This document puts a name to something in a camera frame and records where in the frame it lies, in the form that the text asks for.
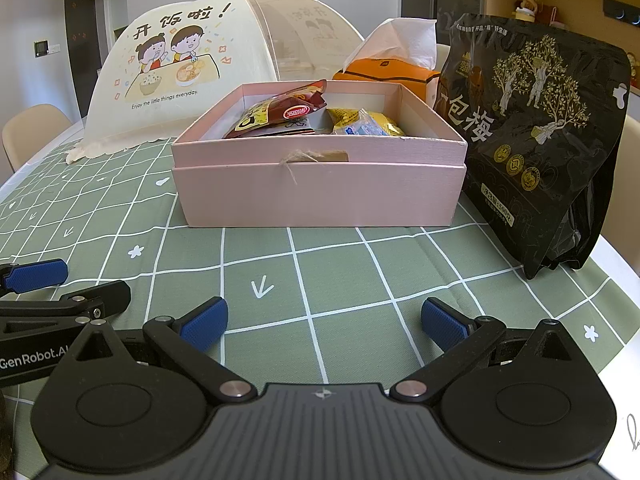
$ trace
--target blue gripper pad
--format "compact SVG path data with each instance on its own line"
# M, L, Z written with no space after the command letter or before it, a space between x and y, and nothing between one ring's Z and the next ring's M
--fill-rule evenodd
M211 301L177 320L178 335L201 352L206 352L222 337L229 321L226 301L222 298L212 298Z
M469 337L469 329L430 300L425 300L420 313L422 330L443 352Z
M47 260L13 267L4 278L4 288L16 294L65 283L69 272L64 260Z

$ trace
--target open cardboard box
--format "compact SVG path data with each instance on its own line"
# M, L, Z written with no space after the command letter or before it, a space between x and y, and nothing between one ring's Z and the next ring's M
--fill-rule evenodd
M450 224L466 172L466 142L402 85L328 81L323 96L328 108L382 112L407 137L222 139L245 109L303 84L242 85L172 144L174 181L191 227ZM316 125L330 121L326 110L309 117ZM348 162L283 163L296 152L334 151L346 152Z

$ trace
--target red snack bag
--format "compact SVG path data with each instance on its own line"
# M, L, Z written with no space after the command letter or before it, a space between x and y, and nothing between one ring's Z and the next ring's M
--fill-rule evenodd
M326 102L322 92L325 90L326 79L321 79L261 101L245 110L236 126L224 138L241 137L256 128L297 119L324 108Z

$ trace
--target table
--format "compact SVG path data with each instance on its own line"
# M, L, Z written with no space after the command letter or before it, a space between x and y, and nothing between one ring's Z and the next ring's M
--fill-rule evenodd
M171 139L68 166L64 152L80 135L76 124L0 189L0 263L62 258L69 267L62 286L20 298L125 280L132 301L112 323L138 328L224 296L228 330L209 354L258 389L388 388L440 354L420 328L427 296L510 327L561 319L598 372L640 327L640 279L602 238L583 269L544 269L528 282L464 195L445 228L191 229ZM44 381L4 391L15 469L30 478L45 464L29 425Z

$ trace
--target white arrow print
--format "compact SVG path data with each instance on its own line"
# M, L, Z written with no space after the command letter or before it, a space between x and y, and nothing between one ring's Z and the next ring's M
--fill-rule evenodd
M275 285L270 285L267 290L263 290L264 289L264 280L266 280L267 277L263 276L262 277L262 281L260 282L260 290L258 290L257 288L255 288L255 282L251 282L251 286L254 288L254 294L255 297L260 299L261 297L263 297L265 294L267 294L267 292L269 292Z

